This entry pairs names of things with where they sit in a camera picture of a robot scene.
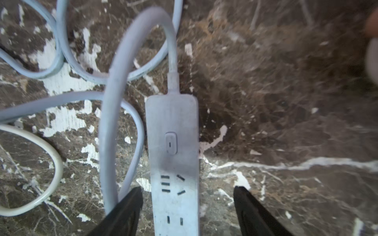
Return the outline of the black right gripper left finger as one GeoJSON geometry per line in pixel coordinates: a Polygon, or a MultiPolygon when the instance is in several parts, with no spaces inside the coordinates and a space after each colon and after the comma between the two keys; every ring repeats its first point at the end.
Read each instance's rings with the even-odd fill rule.
{"type": "Polygon", "coordinates": [[[142,207],[142,188],[135,187],[88,235],[135,236],[142,207]]]}

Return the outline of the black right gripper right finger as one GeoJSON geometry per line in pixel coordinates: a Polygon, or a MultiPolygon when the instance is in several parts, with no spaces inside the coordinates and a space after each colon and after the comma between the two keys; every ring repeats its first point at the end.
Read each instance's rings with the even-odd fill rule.
{"type": "Polygon", "coordinates": [[[243,236],[293,236],[246,188],[236,186],[233,198],[243,236]]]}

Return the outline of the pink power strip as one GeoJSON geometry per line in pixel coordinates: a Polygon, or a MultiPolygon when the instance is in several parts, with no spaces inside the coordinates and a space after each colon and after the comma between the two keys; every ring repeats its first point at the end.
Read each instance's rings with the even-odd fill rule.
{"type": "Polygon", "coordinates": [[[378,37],[378,9],[376,8],[368,17],[365,24],[365,33],[368,37],[378,37]]]}

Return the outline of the light blue power strip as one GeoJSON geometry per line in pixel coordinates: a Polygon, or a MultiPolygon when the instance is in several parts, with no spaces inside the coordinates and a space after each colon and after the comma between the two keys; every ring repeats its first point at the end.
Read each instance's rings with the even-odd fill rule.
{"type": "Polygon", "coordinates": [[[198,236],[198,101],[189,94],[151,96],[146,125],[155,235],[198,236]]]}

